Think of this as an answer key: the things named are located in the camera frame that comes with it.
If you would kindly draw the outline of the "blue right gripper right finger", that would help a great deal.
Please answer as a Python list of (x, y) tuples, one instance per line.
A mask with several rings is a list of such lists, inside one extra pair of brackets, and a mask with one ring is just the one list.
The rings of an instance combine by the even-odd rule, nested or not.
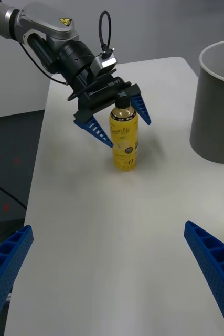
[(224, 318), (224, 243), (191, 221), (185, 223), (184, 238)]

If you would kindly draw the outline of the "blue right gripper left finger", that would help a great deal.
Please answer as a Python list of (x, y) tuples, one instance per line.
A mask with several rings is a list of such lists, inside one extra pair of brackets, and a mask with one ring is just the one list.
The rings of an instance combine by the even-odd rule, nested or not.
[(0, 244), (0, 314), (33, 241), (27, 225)]

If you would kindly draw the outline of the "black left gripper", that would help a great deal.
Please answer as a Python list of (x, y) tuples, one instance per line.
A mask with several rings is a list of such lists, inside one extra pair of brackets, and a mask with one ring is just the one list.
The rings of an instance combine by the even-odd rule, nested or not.
[(147, 125), (151, 124), (139, 86), (137, 84), (130, 86), (128, 81), (115, 76), (114, 72), (116, 72), (115, 69), (94, 77), (89, 69), (85, 69), (76, 76), (78, 109), (74, 114), (74, 123), (110, 148), (113, 147), (113, 143), (94, 114), (114, 104), (115, 95), (122, 89), (127, 88), (131, 106)]

